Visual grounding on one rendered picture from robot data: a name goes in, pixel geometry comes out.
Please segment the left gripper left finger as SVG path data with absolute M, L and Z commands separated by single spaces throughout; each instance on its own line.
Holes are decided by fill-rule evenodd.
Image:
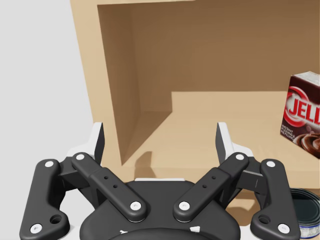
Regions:
M 127 221 L 139 223 L 147 204 L 110 169 L 101 166 L 105 146 L 103 123 L 93 124 L 87 143 L 71 148 L 59 162 L 37 163 L 19 232 L 20 240 L 59 240 L 70 231 L 68 216 L 60 210 L 67 191 L 78 189 L 94 208 L 109 201 Z

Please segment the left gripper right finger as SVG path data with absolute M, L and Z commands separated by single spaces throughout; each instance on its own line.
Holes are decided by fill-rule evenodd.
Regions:
M 173 205 L 173 216 L 181 223 L 198 218 L 207 206 L 218 207 L 208 222 L 212 240 L 240 240 L 241 229 L 225 209 L 241 192 L 254 192 L 260 210 L 249 229 L 260 240 L 299 240 L 299 228 L 287 173 L 276 159 L 259 162 L 253 152 L 232 142 L 227 124 L 218 122 L 215 147 L 219 166 L 209 170 Z

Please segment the blue flat can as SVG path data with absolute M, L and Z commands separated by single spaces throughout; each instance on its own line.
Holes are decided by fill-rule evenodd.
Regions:
M 290 189 L 300 229 L 300 239 L 308 240 L 320 235 L 320 197 L 303 188 Z

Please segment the pale wooden shelf unit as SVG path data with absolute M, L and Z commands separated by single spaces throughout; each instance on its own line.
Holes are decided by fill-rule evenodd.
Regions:
M 280 134 L 290 77 L 320 74 L 320 0 L 70 0 L 102 165 L 197 182 L 215 135 L 320 192 L 320 159 Z

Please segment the brown and red carton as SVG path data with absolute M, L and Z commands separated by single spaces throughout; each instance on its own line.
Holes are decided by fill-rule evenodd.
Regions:
M 320 75 L 290 77 L 280 135 L 320 159 Z

